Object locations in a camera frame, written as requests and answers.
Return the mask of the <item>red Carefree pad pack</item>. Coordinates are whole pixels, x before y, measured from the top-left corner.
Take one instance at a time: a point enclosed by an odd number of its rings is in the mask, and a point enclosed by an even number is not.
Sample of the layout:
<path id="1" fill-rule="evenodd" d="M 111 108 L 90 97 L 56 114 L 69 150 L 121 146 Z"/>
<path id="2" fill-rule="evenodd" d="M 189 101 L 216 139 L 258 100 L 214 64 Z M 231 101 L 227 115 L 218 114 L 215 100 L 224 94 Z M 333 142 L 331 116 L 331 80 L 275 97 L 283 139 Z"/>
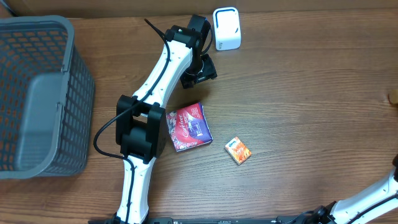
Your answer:
<path id="1" fill-rule="evenodd" d="M 169 112 L 166 119 L 177 152 L 209 144 L 213 140 L 200 102 Z"/>

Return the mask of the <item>Kleenex tissue pack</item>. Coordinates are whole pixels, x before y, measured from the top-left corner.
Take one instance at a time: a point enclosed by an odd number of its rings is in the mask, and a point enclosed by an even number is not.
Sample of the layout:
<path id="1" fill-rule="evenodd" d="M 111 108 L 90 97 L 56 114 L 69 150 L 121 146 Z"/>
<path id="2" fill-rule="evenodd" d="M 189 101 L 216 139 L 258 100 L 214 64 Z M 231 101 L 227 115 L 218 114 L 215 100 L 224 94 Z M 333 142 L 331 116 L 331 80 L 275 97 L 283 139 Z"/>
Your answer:
<path id="1" fill-rule="evenodd" d="M 230 140 L 224 147 L 228 154 L 234 159 L 237 165 L 251 157 L 252 152 L 237 136 Z"/>

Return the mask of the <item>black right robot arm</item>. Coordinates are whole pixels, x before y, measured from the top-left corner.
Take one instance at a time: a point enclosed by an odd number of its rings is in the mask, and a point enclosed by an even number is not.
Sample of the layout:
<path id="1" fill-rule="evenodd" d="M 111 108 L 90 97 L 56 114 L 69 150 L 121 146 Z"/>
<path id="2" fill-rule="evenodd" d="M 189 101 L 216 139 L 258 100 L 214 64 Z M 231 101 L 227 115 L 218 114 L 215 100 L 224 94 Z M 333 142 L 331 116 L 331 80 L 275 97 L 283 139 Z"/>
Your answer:
<path id="1" fill-rule="evenodd" d="M 394 168 L 380 181 L 362 192 L 326 207 L 318 207 L 305 223 L 367 223 L 397 208 L 397 158 Z"/>

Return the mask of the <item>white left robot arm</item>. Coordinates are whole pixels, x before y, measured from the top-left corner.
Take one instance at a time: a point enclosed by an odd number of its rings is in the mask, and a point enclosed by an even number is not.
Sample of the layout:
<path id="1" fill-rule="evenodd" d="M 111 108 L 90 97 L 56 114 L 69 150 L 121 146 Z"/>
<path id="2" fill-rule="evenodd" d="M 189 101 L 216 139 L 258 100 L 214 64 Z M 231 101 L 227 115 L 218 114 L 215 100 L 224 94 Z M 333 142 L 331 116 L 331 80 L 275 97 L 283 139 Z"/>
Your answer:
<path id="1" fill-rule="evenodd" d="M 166 143 L 167 102 L 178 82 L 184 88 L 216 78 L 208 56 L 207 18 L 193 15 L 186 27 L 159 32 L 164 49 L 146 82 L 132 96 L 121 96 L 116 106 L 116 143 L 124 158 L 121 204 L 113 223 L 145 223 L 148 193 L 155 160 Z"/>

